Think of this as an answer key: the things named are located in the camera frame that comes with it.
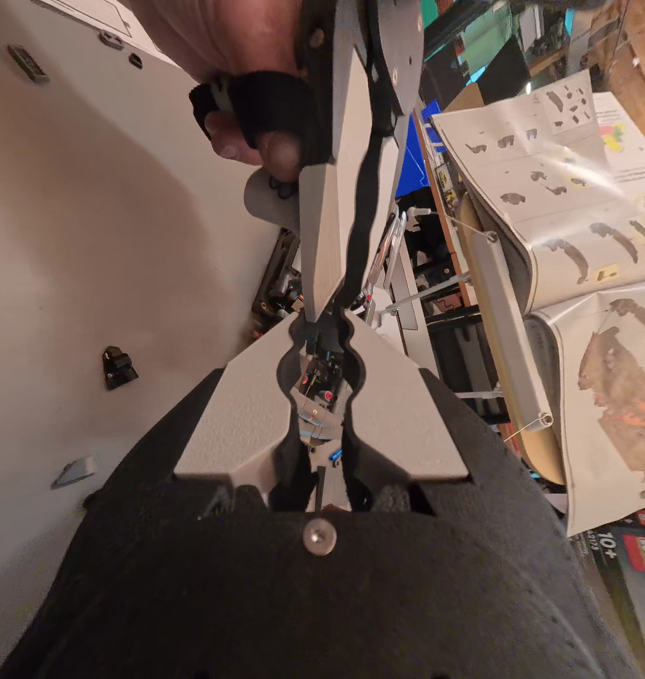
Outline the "black lego set box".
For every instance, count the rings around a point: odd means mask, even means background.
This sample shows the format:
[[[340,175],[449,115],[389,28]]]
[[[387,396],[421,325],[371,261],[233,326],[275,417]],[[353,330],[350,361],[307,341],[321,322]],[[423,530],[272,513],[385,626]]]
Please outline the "black lego set box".
[[[572,536],[599,605],[645,678],[645,509]]]

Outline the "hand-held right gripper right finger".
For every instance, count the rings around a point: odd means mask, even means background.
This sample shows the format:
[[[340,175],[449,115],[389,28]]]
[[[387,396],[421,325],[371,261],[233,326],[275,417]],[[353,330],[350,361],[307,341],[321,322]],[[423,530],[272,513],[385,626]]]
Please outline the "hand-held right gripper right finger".
[[[342,470],[349,497],[376,497],[386,486],[466,480],[469,470],[421,369],[364,320],[344,311],[339,338],[345,405]]]

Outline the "black lego connector blue pin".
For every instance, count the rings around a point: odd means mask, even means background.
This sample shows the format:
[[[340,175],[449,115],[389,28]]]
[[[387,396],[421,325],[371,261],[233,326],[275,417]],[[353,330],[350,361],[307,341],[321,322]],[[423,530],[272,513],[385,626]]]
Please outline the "black lego connector blue pin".
[[[327,361],[327,354],[341,360],[344,348],[340,341],[340,318],[338,314],[323,313],[316,322],[304,321],[304,353]]]

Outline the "dark grey lego plate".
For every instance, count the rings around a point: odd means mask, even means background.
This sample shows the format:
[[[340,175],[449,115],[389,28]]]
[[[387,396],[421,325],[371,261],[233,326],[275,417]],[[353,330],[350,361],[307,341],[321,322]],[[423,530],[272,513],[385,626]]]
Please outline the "dark grey lego plate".
[[[39,66],[30,52],[19,45],[8,44],[6,51],[29,81],[36,85],[50,83],[49,75]]]

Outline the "grey lego car model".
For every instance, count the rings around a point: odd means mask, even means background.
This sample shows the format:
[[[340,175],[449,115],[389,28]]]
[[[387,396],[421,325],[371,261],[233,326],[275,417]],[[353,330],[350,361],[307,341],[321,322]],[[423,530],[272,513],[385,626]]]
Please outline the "grey lego car model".
[[[407,214],[400,212],[395,204],[389,213],[369,278],[351,308],[358,318],[394,343],[402,341],[400,322],[395,318],[397,313],[381,319],[380,312],[394,301],[388,274],[393,273],[393,280],[397,281],[406,218]],[[290,314],[303,310],[300,267],[300,237],[282,228],[252,303],[253,340]],[[344,357],[338,360],[327,354],[326,361],[317,356],[306,356],[303,344],[300,358],[301,376],[293,387],[293,396],[302,439],[310,447],[341,439],[345,403],[350,396],[350,388],[342,375]]]

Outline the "black lego wedge piece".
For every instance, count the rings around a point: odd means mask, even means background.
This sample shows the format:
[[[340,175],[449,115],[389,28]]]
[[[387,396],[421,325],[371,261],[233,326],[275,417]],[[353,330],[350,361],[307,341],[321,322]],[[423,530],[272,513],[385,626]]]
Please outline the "black lego wedge piece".
[[[112,391],[139,378],[129,355],[117,346],[108,346],[102,354],[105,386]]]

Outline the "person's left hand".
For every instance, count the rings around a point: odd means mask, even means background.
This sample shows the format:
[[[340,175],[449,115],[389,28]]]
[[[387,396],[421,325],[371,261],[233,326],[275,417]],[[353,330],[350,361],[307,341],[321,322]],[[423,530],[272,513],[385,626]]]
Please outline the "person's left hand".
[[[301,1],[122,1],[157,47],[197,83],[217,75],[272,71],[301,77],[295,59]],[[234,115],[213,112],[204,127],[216,155],[263,166],[275,179],[300,174],[300,142],[284,131],[245,141]]]

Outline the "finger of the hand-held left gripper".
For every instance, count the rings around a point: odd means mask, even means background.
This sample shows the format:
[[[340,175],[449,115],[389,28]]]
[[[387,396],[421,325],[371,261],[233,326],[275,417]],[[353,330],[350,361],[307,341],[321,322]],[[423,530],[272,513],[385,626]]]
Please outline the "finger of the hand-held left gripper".
[[[360,295],[395,199],[424,53],[419,1],[362,1],[368,29],[364,81],[369,141],[354,194],[348,240],[348,306]]]
[[[333,159],[301,169],[301,276],[306,320],[316,322],[344,280],[354,194],[369,141],[365,38],[359,29],[333,37]]]

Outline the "small grey lego slope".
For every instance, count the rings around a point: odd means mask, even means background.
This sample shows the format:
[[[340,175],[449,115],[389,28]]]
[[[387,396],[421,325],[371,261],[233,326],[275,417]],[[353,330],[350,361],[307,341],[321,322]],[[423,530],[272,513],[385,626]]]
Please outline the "small grey lego slope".
[[[91,455],[80,457],[68,463],[53,480],[50,489],[55,490],[70,486],[93,476],[98,469],[95,458]]]

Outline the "blue plastic storage bin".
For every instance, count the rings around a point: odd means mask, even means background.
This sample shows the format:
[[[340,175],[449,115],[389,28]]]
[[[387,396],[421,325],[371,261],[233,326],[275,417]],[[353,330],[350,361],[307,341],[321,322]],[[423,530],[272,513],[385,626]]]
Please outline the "blue plastic storage bin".
[[[433,99],[424,107],[421,116],[422,130],[425,133],[427,149],[433,153],[443,153],[445,146],[436,130],[430,124],[430,118],[441,112],[437,99]],[[426,171],[426,162],[418,139],[418,129],[413,119],[409,121],[405,155],[399,183],[396,189],[396,198],[401,198],[408,193],[428,187],[429,180]]]

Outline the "lego instruction booklet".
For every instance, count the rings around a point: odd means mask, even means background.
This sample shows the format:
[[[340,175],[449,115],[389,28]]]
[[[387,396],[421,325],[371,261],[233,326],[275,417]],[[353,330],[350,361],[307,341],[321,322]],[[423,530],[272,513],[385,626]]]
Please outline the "lego instruction booklet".
[[[645,137],[588,70],[432,124],[506,247],[568,536],[645,509]]]

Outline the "wooden and white book stand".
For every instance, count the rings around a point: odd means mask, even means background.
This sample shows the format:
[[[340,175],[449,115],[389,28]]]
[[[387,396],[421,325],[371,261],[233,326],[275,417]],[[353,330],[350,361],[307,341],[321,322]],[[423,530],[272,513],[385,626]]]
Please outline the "wooden and white book stand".
[[[471,283],[498,375],[500,395],[513,425],[513,434],[507,441],[517,442],[531,469],[550,482],[565,485],[562,452],[552,429],[555,419],[531,351],[499,234],[495,227],[483,230],[478,206],[478,201],[465,198],[460,216],[449,218],[458,226],[467,265],[464,273],[390,304],[380,312],[380,318],[394,315],[408,303],[420,301],[453,283]]]

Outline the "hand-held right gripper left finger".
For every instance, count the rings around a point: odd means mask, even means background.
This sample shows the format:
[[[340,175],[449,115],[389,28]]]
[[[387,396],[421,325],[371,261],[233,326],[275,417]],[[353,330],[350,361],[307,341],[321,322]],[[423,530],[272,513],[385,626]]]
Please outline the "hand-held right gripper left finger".
[[[227,364],[176,463],[179,479],[254,486],[263,497],[276,487],[275,452],[292,412],[277,370],[295,346],[291,327],[304,320],[290,314]]]

